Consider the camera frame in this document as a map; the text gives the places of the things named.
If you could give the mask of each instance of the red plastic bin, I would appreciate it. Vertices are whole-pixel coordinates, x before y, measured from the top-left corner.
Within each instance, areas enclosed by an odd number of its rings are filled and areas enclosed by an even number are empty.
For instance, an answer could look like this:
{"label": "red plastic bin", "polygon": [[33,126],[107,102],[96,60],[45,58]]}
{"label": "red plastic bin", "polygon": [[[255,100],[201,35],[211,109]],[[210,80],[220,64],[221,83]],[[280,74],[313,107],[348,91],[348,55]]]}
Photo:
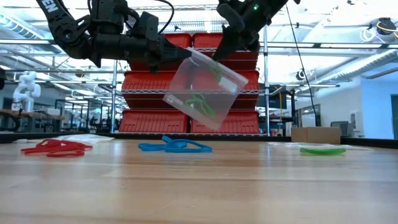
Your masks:
{"label": "red plastic bin", "polygon": [[[236,72],[248,79],[248,84],[244,86],[244,90],[259,89],[258,71]],[[174,75],[175,71],[162,71],[156,75],[145,71],[126,72],[122,90],[168,90]],[[172,108],[162,100],[164,94],[123,94],[123,97],[130,108]],[[258,95],[239,95],[232,105],[232,109],[254,109],[257,99]]]}
{"label": "red plastic bin", "polygon": [[[243,87],[243,90],[259,90],[259,72],[256,70],[236,71],[248,80],[248,84]],[[257,104],[259,95],[257,94],[240,94],[232,104],[231,109],[250,109],[254,110]]]}
{"label": "red plastic bin", "polygon": [[[194,34],[193,47],[196,49],[203,48],[217,48],[223,38],[223,34]],[[211,57],[212,52],[204,53]],[[253,70],[256,69],[258,59],[258,52],[235,52],[228,58],[220,60],[220,63],[229,67],[232,70]]]}
{"label": "red plastic bin", "polygon": [[[187,48],[192,46],[192,37],[190,34],[165,34],[167,40],[169,40],[172,44],[177,45],[182,48]],[[159,70],[176,70],[181,65],[182,61],[179,62],[170,62],[163,65],[159,65]],[[130,63],[131,70],[136,71],[148,71],[149,67],[144,63],[131,62]]]}
{"label": "red plastic bin", "polygon": [[[168,90],[175,71],[133,71],[124,74],[122,90]],[[130,108],[172,108],[164,102],[164,94],[123,94]]]}
{"label": "red plastic bin", "polygon": [[119,132],[186,133],[188,117],[178,110],[124,110]]}
{"label": "red plastic bin", "polygon": [[257,111],[231,110],[220,129],[206,128],[191,119],[191,133],[259,134],[259,113]]}

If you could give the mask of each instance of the metal shelving rack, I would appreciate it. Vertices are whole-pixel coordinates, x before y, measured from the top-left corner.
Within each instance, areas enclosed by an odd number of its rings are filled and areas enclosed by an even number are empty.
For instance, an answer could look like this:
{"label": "metal shelving rack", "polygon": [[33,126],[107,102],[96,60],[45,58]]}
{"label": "metal shelving rack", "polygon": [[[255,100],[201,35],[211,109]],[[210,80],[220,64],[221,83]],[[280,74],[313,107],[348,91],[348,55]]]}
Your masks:
{"label": "metal shelving rack", "polygon": [[[216,10],[216,4],[201,4],[201,5],[179,5],[174,6],[175,11],[204,11],[204,10]],[[143,7],[135,7],[136,11],[168,11],[170,10],[169,6],[143,6]],[[269,82],[268,82],[268,64],[267,59],[269,55],[269,49],[295,49],[296,43],[294,42],[268,42],[267,41],[267,29],[266,27],[263,29],[263,38],[264,41],[261,42],[262,47],[259,51],[259,54],[263,54],[264,56],[264,82],[265,89],[263,90],[251,90],[251,91],[242,91],[240,94],[257,94],[257,95],[265,95],[266,97],[266,115],[267,115],[267,133],[269,134]],[[19,45],[55,45],[53,40],[37,40],[37,39],[0,39],[0,44],[19,44]],[[346,43],[298,43],[298,47],[300,49],[398,49],[398,44],[346,44]],[[196,49],[199,52],[215,52],[216,49]],[[56,56],[67,56],[65,54],[54,54],[53,57]],[[73,72],[73,70],[26,70],[26,69],[12,69],[9,72],[20,72],[20,71],[34,71],[34,72]],[[115,99],[117,95],[120,94],[159,94],[159,93],[167,93],[167,90],[123,90],[122,92],[116,92],[116,77],[118,73],[123,73],[123,71],[118,71],[118,65],[115,61],[113,71],[87,71],[87,73],[112,73],[113,80],[108,86],[108,89],[111,90],[112,93],[112,127],[114,126],[114,115],[115,115]]]}

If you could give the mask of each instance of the cable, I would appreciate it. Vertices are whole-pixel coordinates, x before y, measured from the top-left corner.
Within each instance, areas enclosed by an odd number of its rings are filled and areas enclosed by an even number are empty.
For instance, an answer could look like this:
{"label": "cable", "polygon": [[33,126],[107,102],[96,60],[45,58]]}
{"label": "cable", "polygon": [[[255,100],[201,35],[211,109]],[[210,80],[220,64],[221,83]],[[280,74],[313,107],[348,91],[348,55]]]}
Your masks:
{"label": "cable", "polygon": [[172,5],[171,3],[169,3],[169,2],[166,1],[166,0],[155,0],[155,1],[159,1],[159,2],[162,2],[162,3],[166,3],[166,4],[168,4],[168,5],[172,8],[172,15],[170,16],[169,21],[167,21],[166,24],[163,26],[163,28],[161,28],[161,30],[158,32],[158,34],[161,34],[161,33],[163,33],[163,31],[166,29],[166,27],[171,23],[171,21],[172,21],[172,19],[173,19],[173,17],[174,17],[174,7],[173,7],[173,5]]}
{"label": "cable", "polygon": [[396,32],[398,31],[397,29],[395,29],[395,30],[386,29],[386,28],[380,26],[381,23],[382,23],[382,22],[378,22],[378,23],[377,23],[377,28],[382,29],[382,30],[384,30],[384,31],[392,32],[392,33],[398,38],[398,34],[396,33]]}
{"label": "cable", "polygon": [[287,7],[287,5],[286,5],[286,12],[287,12],[287,15],[288,15],[288,17],[289,17],[290,26],[291,26],[291,28],[292,28],[292,33],[293,33],[293,37],[294,37],[294,42],[296,43],[297,53],[298,53],[298,57],[300,58],[301,67],[303,68],[303,73],[304,73],[304,76],[305,76],[305,81],[307,81],[308,89],[310,90],[310,94],[311,94],[311,105],[312,105],[313,113],[314,113],[314,115],[315,115],[315,120],[317,120],[317,112],[315,111],[315,106],[313,105],[313,96],[312,96],[312,90],[311,90],[310,82],[308,81],[308,77],[307,77],[307,74],[306,74],[305,69],[304,69],[303,59],[301,58],[299,45],[298,45],[298,43],[297,43],[296,35],[294,34],[294,28],[293,28],[293,24],[292,24],[292,19],[290,18],[289,8]]}
{"label": "cable", "polygon": [[87,0],[87,7],[88,7],[88,11],[90,12],[90,15],[91,15],[91,11],[92,11],[91,0]]}

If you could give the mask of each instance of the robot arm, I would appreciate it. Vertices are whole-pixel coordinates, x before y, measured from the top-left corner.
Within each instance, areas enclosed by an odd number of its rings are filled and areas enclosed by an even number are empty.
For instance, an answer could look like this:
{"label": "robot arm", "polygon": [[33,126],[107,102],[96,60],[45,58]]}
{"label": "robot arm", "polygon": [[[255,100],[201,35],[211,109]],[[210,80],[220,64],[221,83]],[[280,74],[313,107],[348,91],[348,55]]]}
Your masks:
{"label": "robot arm", "polygon": [[[101,67],[101,59],[145,62],[152,71],[162,63],[191,56],[191,52],[171,44],[158,34],[159,20],[143,12],[141,16],[128,8],[126,0],[90,0],[90,15],[75,20],[62,0],[36,0],[49,22],[54,41],[71,58],[90,59]],[[217,12],[224,17],[228,27],[223,27],[223,39],[213,59],[226,58],[231,53],[246,49],[258,51],[258,32],[271,24],[271,18],[288,0],[219,0]],[[124,23],[133,17],[136,23],[128,25],[121,34]]]}
{"label": "robot arm", "polygon": [[226,58],[237,50],[256,52],[260,49],[259,31],[271,24],[271,19],[288,0],[220,0],[217,12],[229,26],[223,26],[223,39],[213,55],[214,60]]}
{"label": "robot arm", "polygon": [[[90,15],[75,20],[62,0],[36,0],[49,22],[54,41],[71,58],[90,59],[101,67],[101,59],[144,62],[156,71],[162,63],[191,56],[191,52],[171,44],[158,34],[157,17],[143,12],[141,17],[128,8],[126,0],[89,3]],[[121,34],[129,16],[136,23]]]}

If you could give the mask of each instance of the wooden table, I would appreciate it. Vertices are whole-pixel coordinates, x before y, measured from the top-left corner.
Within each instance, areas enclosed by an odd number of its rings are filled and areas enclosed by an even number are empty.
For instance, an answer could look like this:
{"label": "wooden table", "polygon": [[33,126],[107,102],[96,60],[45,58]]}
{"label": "wooden table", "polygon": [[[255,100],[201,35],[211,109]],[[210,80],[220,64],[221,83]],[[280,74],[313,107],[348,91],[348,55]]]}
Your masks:
{"label": "wooden table", "polygon": [[24,130],[27,133],[38,132],[35,129],[35,119],[51,119],[52,125],[53,125],[53,132],[59,132],[60,127],[61,127],[61,121],[65,119],[64,116],[46,115],[46,114],[38,113],[38,112],[21,112],[21,113],[19,113],[19,111],[7,110],[7,109],[0,110],[0,112],[8,113],[8,114],[17,116],[18,118],[27,118],[27,126],[26,126],[26,129]]}
{"label": "wooden table", "polygon": [[309,156],[265,142],[204,142],[211,154],[97,144],[84,157],[0,145],[0,223],[391,223],[398,150]]}
{"label": "wooden table", "polygon": [[[40,119],[48,119],[49,116],[47,116],[46,114],[43,113],[38,113],[38,112],[21,112],[21,114],[19,114],[19,111],[13,111],[13,110],[7,110],[7,109],[3,109],[0,110],[0,112],[4,112],[4,113],[9,113],[12,114],[14,116],[20,117],[20,118],[40,118]],[[55,119],[55,120],[63,120],[65,119],[64,116],[60,116],[60,115],[50,115],[51,119]]]}

